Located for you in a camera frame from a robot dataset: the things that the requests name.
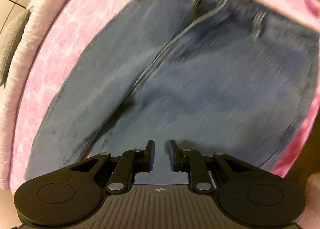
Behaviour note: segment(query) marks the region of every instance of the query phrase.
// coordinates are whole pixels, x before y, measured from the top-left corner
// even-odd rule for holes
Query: belt loop
[[[253,19],[252,22],[252,37],[253,39],[257,39],[262,31],[262,21],[265,17],[266,12],[265,11],[259,11],[256,16]]]

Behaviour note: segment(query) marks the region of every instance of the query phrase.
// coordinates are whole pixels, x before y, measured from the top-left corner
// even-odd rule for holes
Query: jeans
[[[133,0],[81,54],[32,146],[26,179],[156,143],[136,183],[187,183],[168,141],[270,170],[316,86],[317,32],[254,0]]]

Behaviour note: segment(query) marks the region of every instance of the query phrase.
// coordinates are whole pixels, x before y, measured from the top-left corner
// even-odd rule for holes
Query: magenta spot
[[[311,13],[314,17],[319,18],[320,8],[316,6],[313,0],[304,0],[304,4],[306,5],[309,13]]]

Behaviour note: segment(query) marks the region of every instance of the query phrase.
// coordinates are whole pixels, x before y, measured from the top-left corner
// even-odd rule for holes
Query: pink patterned cloth
[[[31,68],[16,124],[10,174],[12,192],[25,182],[33,139],[40,123],[62,83],[69,75],[81,52],[130,0],[68,0],[52,25]],[[304,0],[259,0],[300,23],[320,30],[320,22],[310,14]],[[320,89],[307,119],[287,152],[273,169],[284,176],[300,154],[318,112]]]

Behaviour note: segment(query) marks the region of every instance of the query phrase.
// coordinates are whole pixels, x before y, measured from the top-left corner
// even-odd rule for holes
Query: crosshair symbol
[[[156,188],[156,191],[158,191],[158,192],[162,192],[162,191],[164,191],[165,189],[164,188],[162,188],[162,187],[157,187]]]

